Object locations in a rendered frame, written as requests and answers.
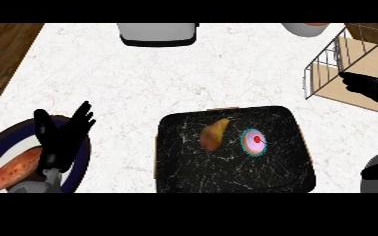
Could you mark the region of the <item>pink frosted cupcake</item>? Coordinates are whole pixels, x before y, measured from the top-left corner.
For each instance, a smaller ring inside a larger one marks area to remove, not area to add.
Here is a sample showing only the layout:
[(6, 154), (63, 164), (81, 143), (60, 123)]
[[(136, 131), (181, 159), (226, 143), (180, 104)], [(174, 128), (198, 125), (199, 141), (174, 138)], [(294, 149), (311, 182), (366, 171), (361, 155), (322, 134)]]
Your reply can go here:
[(240, 136), (239, 143), (242, 151), (252, 157), (258, 157), (265, 153), (267, 150), (267, 140), (263, 133), (254, 129), (248, 128)]

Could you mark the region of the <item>red speckled sausage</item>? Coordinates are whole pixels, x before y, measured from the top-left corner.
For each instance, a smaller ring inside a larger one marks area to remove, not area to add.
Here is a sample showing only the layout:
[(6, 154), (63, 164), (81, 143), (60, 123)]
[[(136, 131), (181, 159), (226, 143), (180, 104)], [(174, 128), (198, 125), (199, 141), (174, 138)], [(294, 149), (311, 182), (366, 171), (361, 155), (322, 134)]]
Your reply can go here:
[(35, 147), (19, 154), (0, 168), (0, 190), (14, 185), (35, 171), (43, 148)]

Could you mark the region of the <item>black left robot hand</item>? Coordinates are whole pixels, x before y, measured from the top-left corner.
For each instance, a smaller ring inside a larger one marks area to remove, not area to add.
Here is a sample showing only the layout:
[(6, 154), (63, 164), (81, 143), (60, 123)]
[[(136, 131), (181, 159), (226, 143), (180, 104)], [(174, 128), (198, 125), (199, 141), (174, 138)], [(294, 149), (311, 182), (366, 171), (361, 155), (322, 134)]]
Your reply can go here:
[(65, 173), (72, 165), (81, 143), (96, 123), (91, 105), (87, 101), (79, 105), (68, 123), (56, 127), (44, 109), (34, 111), (35, 136), (43, 147), (37, 173), (50, 169)]

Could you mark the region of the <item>dark blue rimmed plate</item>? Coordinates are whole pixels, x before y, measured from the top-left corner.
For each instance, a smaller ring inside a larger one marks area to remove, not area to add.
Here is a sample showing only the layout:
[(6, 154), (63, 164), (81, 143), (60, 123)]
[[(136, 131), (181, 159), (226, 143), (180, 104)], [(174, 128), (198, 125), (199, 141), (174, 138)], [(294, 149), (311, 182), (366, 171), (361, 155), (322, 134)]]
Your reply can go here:
[[(34, 119), (28, 119), (0, 132), (0, 167), (28, 149), (37, 147)], [(60, 190), (74, 193), (85, 175), (90, 161), (90, 138), (81, 143), (69, 170), (62, 174)]]

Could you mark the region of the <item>black marble tray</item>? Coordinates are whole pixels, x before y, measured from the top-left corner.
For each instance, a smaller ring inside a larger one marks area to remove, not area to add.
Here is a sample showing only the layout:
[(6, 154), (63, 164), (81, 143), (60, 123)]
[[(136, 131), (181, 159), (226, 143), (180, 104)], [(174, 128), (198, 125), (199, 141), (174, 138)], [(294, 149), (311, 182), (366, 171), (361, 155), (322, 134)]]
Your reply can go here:
[[(229, 119), (221, 146), (206, 151), (199, 133)], [(257, 129), (265, 153), (249, 156), (239, 136)], [(165, 116), (156, 137), (156, 191), (159, 193), (307, 193), (316, 176), (299, 127), (288, 108), (263, 106), (177, 113)]]

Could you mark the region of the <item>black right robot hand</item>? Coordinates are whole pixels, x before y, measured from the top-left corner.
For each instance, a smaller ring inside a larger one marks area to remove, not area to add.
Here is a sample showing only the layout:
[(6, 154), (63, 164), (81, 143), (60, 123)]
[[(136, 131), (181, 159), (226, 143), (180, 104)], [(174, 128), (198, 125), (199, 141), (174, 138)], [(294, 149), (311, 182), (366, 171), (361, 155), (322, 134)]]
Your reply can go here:
[(364, 97), (378, 102), (378, 78), (369, 75), (341, 72), (339, 77), (342, 78), (342, 83), (345, 84), (345, 89), (361, 94)]

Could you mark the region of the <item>yellow pear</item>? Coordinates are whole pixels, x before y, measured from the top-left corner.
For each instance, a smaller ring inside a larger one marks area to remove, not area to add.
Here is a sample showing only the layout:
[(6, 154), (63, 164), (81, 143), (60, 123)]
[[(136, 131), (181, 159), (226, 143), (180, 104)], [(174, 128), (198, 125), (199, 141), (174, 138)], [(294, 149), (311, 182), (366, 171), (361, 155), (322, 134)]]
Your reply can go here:
[(229, 119), (223, 118), (202, 129), (199, 134), (199, 145), (206, 151), (215, 151), (220, 148), (227, 125)]

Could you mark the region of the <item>grey round pot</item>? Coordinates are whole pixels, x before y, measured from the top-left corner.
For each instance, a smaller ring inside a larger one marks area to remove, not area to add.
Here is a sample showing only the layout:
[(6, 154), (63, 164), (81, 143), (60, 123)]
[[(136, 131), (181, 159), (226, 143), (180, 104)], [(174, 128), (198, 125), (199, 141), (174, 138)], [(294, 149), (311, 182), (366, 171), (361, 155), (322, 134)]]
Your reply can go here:
[(316, 37), (322, 34), (328, 27), (328, 23), (283, 23), (285, 29), (299, 37)]

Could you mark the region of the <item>grey black appliance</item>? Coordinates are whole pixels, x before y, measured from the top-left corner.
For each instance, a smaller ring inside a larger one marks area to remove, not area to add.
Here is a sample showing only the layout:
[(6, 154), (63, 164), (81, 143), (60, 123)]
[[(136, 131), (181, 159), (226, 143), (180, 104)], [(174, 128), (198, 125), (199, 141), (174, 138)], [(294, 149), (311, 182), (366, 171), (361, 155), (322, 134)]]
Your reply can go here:
[(177, 47), (196, 41), (198, 23), (118, 23), (119, 38), (137, 47)]

